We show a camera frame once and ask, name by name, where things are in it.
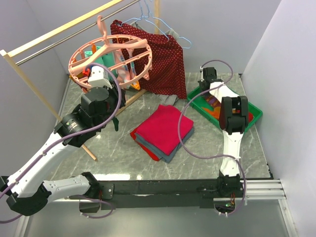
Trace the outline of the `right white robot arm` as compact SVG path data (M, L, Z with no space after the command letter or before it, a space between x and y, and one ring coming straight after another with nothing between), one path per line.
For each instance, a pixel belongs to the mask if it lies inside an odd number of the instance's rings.
M217 193L229 197L242 191L238 162L241 140L249 124L248 99L233 92L217 78L214 67L201 67L198 83L201 91L211 89L209 94L220 104L218 121L223 131L225 156L219 171Z

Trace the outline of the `dark green dotted sock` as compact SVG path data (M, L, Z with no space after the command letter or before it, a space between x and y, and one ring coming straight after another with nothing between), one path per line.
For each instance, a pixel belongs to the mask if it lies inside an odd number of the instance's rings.
M114 124L115 131L118 131L119 130L119 120L116 117L113 117L112 121Z

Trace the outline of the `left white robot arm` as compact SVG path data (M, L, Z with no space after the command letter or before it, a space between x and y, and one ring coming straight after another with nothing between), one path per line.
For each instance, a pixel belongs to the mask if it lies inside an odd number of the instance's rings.
M10 176L1 176L0 195L7 195L6 203L10 210L31 216L61 198L98 198L101 187L90 172L57 181L47 181L46 177L108 122L112 121L118 129L119 121L115 115L124 106L123 96L116 79L92 87L81 97L80 104L55 126L45 144L23 167Z

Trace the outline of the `pink round clip hanger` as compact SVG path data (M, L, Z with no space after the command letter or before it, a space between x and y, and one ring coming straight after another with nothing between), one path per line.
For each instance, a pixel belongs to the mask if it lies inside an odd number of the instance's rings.
M89 90L94 86L109 85L112 77L105 66L118 78L122 88L140 89L139 80L149 79L152 69L152 50L146 39L131 35L108 35L105 23L97 17L101 37L94 39L71 56L68 71L75 83ZM89 66L98 63L101 66Z

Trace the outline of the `purple orange striped sock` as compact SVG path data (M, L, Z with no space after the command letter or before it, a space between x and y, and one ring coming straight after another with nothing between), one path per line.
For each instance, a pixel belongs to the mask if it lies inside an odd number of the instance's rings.
M203 98L204 98L205 102L212 108L212 110L209 109L208 107L202 107L202 109L205 112L207 112L209 115L214 117L216 120L219 120L221 103L213 95L208 95L208 96L204 95Z

